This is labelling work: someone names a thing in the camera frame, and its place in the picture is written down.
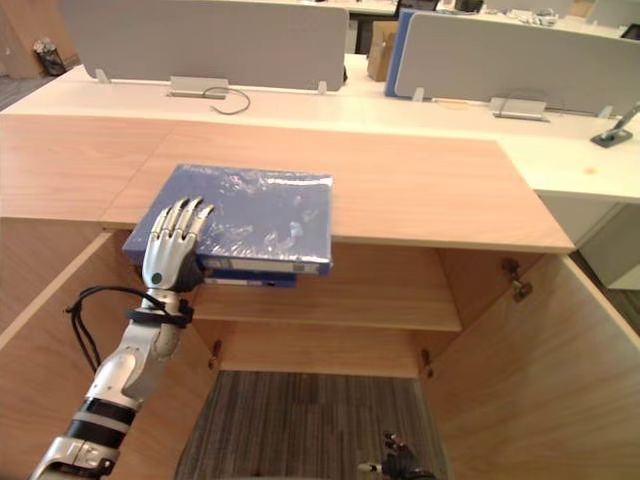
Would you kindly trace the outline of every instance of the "robotic arm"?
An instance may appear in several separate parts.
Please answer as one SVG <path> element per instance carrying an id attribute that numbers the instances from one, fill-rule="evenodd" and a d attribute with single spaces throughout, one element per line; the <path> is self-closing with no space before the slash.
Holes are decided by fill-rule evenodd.
<path id="1" fill-rule="evenodd" d="M 181 199 L 156 219 L 142 277 L 147 294 L 162 302 L 164 311 L 145 299 L 128 312 L 120 345 L 98 368 L 84 403 L 66 433 L 53 440 L 32 480 L 101 478 L 113 470 L 136 413 L 162 378 L 191 320 L 192 310 L 178 294 L 202 282 L 195 246 L 213 206 L 198 210 L 201 201 Z"/>

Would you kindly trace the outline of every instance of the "black wire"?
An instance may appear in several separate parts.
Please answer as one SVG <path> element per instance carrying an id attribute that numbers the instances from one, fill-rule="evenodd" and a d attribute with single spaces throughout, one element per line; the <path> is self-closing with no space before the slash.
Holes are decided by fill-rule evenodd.
<path id="1" fill-rule="evenodd" d="M 235 93 L 236 95 L 240 95 L 241 97 L 244 97 L 244 99 L 247 101 L 247 103 L 243 106 L 238 108 L 237 110 L 231 110 L 231 111 L 226 111 L 226 110 L 220 110 L 218 107 L 211 105 L 211 109 L 215 110 L 216 112 L 222 114 L 222 115 L 237 115 L 238 113 L 242 113 L 245 110 L 248 110 L 249 107 L 251 106 L 251 97 L 249 97 L 249 95 L 246 94 L 246 92 L 243 92 L 240 89 L 237 88 L 229 88 L 229 87 L 209 87 L 206 88 L 205 90 L 203 90 L 202 92 L 202 97 L 203 98 L 211 98 L 207 96 L 207 93 L 214 91 L 214 90 L 218 90 L 219 92 L 224 92 L 224 93 Z"/>
<path id="2" fill-rule="evenodd" d="M 95 373 L 98 370 L 98 367 L 102 363 L 102 358 L 100 357 L 100 352 L 98 351 L 98 346 L 89 332 L 89 329 L 84 324 L 84 320 L 82 319 L 82 302 L 91 295 L 94 295 L 98 292 L 102 292 L 105 290 L 114 291 L 114 292 L 122 292 L 122 293 L 130 293 L 132 295 L 137 295 L 140 298 L 144 298 L 149 303 L 151 303 L 158 310 L 163 312 L 165 315 L 171 316 L 171 314 L 165 308 L 163 302 L 158 300 L 157 298 L 152 297 L 148 293 L 142 292 L 135 288 L 129 287 L 120 287 L 118 285 L 98 285 L 95 287 L 85 288 L 80 292 L 76 301 L 70 307 L 65 309 L 65 312 L 68 313 L 71 317 L 71 327 L 73 328 L 73 333 L 78 340 L 78 344 L 80 345 L 80 349 L 82 350 L 82 354 L 84 358 L 87 360 L 89 367 Z M 91 353 L 87 348 L 85 341 L 91 347 Z"/>

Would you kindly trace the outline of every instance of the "door hinge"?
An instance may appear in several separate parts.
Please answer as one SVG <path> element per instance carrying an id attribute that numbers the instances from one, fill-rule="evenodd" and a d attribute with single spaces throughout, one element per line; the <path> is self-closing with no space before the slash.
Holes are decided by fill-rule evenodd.
<path id="1" fill-rule="evenodd" d="M 516 302 L 521 302 L 533 293 L 533 284 L 520 279 L 520 262 L 513 258 L 504 258 L 502 260 L 502 270 L 511 282 L 513 299 Z"/>
<path id="2" fill-rule="evenodd" d="M 422 357 L 422 371 L 426 372 L 427 378 L 433 377 L 433 368 L 431 368 L 431 353 L 426 348 L 420 350 L 420 356 Z"/>
<path id="3" fill-rule="evenodd" d="M 209 363 L 207 364 L 209 370 L 213 370 L 214 365 L 220 358 L 220 350 L 222 350 L 222 340 L 216 340 L 213 344 L 213 348 L 211 349 L 211 357 L 209 358 Z"/>

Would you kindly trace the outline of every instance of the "wood grain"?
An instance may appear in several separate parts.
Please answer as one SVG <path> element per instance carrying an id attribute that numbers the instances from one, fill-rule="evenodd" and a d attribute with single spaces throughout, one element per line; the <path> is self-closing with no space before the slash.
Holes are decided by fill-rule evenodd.
<path id="1" fill-rule="evenodd" d="M 511 282 L 502 271 L 504 258 L 520 263 L 520 275 L 526 281 L 526 272 L 542 257 L 533 253 L 458 249 L 439 249 L 438 255 L 463 328 L 511 289 Z"/>
<path id="2" fill-rule="evenodd" d="M 140 287 L 120 247 L 124 236 L 100 234 L 10 326 L 0 345 L 0 477 L 25 478 L 54 436 L 64 433 L 92 375 L 64 307 L 87 286 Z M 125 309 L 136 298 L 107 292 L 87 301 L 83 316 L 105 354 L 119 343 Z M 215 372 L 193 330 L 169 364 L 156 394 L 127 436 L 113 478 L 170 478 Z"/>
<path id="3" fill-rule="evenodd" d="M 2 115 L 2 217 L 100 218 L 173 122 Z"/>
<path id="4" fill-rule="evenodd" d="M 456 478 L 634 479 L 640 340 L 568 258 L 529 272 L 434 363 L 425 385 Z"/>
<path id="5" fill-rule="evenodd" d="M 196 320 L 205 345 L 222 341 L 220 368 L 260 372 L 331 373 L 415 378 L 412 332 Z"/>
<path id="6" fill-rule="evenodd" d="M 97 223 L 0 219 L 0 332 L 100 231 Z"/>
<path id="7" fill-rule="evenodd" d="M 495 142 L 193 122 L 176 124 L 102 220 L 137 223 L 178 163 L 330 173 L 336 240 L 572 249 Z"/>
<path id="8" fill-rule="evenodd" d="M 461 330 L 433 249 L 334 243 L 329 276 L 300 275 L 296 288 L 207 285 L 199 319 Z"/>

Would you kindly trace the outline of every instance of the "gray partition panel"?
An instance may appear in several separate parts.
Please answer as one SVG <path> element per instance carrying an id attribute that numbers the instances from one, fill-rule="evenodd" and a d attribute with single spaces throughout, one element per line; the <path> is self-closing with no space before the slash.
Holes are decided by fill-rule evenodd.
<path id="1" fill-rule="evenodd" d="M 640 0 L 598 0 L 587 21 L 610 27 L 640 23 Z"/>
<path id="2" fill-rule="evenodd" d="M 66 0 L 87 72 L 109 78 L 226 78 L 231 85 L 329 90 L 343 83 L 342 8 L 229 1 Z"/>
<path id="3" fill-rule="evenodd" d="M 553 8 L 558 15 L 564 17 L 569 14 L 574 0 L 486 0 L 484 3 L 487 4 L 487 8 L 496 10 L 515 8 L 538 12 L 544 8 Z"/>
<path id="4" fill-rule="evenodd" d="M 529 25 L 418 13 L 411 18 L 396 94 L 622 114 L 640 100 L 640 42 Z"/>

